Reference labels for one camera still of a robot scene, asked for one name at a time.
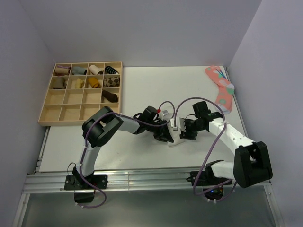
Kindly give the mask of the white sock pair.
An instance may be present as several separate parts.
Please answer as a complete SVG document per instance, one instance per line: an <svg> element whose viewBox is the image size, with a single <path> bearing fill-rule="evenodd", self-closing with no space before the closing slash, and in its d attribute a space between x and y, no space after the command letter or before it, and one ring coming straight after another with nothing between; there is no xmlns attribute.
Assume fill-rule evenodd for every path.
<svg viewBox="0 0 303 227"><path fill-rule="evenodd" d="M171 126L169 126L168 130L169 130L169 133L170 133L170 135L173 139L173 142L167 142L167 145L169 147L174 147L174 146L177 146L177 145L185 142L184 139L180 138L180 135L181 135L181 130L180 129L174 130Z"/></svg>

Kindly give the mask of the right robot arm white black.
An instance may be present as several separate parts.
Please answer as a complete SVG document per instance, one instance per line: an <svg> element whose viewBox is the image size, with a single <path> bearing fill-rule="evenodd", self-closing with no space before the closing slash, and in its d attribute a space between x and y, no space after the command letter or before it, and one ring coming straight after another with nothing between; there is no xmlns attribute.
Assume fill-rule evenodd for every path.
<svg viewBox="0 0 303 227"><path fill-rule="evenodd" d="M180 138L195 140L200 131L213 134L232 152L233 161L216 160L204 165L201 172L190 176L193 186L215 186L235 181L240 187L270 180L273 177L268 148L262 141L255 142L233 126L221 112L211 112L205 101L193 105L195 119L179 118Z"/></svg>

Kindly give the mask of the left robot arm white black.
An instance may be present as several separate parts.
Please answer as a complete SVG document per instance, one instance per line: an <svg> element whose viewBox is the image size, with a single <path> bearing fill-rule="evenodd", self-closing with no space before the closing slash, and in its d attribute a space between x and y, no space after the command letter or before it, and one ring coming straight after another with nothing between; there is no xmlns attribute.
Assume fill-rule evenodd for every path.
<svg viewBox="0 0 303 227"><path fill-rule="evenodd" d="M98 153L117 131L134 135L149 131L158 141L174 142L168 122L159 118L159 111L152 106L133 117L114 113L110 107L105 106L83 123L82 130L84 148L79 163L72 171L75 183L82 189L91 186Z"/></svg>

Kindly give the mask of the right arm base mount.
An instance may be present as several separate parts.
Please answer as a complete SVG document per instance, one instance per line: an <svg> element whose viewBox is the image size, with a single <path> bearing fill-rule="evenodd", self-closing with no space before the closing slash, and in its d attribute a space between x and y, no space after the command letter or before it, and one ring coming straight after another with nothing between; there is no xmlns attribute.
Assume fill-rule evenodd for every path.
<svg viewBox="0 0 303 227"><path fill-rule="evenodd" d="M214 187L212 190L204 193L203 195L207 200L217 201L223 198L223 183L227 185L232 184L232 180L222 177L215 177L211 168L206 168L202 171L200 176L198 177L198 171L190 172L190 176L186 179L188 182L191 182L193 188L197 189L198 186L202 186L202 190L205 192L209 188Z"/></svg>

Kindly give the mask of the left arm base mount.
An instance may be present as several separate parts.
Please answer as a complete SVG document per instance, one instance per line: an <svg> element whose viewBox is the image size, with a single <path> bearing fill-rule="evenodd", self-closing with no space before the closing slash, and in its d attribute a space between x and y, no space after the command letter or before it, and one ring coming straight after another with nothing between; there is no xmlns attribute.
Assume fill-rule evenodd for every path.
<svg viewBox="0 0 303 227"><path fill-rule="evenodd" d="M86 180L99 189L106 189L107 187L107 175L90 175L86 177ZM84 204L91 203L97 191L94 187L83 181L80 175L66 176L64 190L74 191L74 201Z"/></svg>

